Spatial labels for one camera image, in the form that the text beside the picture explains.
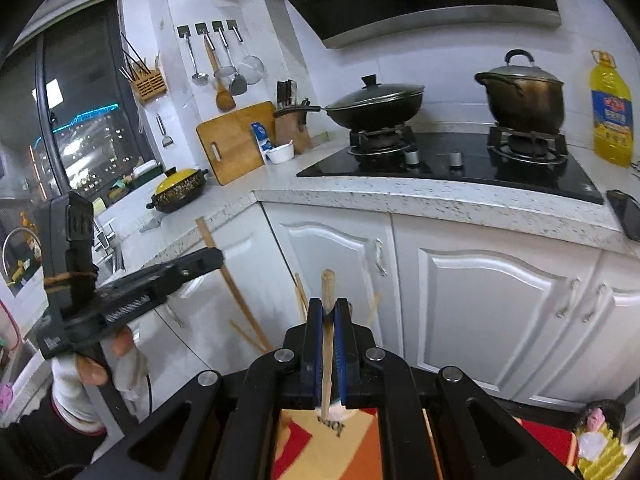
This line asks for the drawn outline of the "gloved left hand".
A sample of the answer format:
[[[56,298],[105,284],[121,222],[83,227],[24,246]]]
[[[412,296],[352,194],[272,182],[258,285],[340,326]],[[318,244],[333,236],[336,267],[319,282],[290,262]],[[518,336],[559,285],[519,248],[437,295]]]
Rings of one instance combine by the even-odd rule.
[[[134,342],[134,334],[125,326],[110,338],[116,356],[112,377],[115,388],[129,401],[140,394],[149,373],[148,360]],[[85,386],[104,386],[108,381],[106,368],[88,356],[60,356],[52,360],[51,399],[56,414],[70,428],[81,434],[98,434],[104,430],[96,408]]]

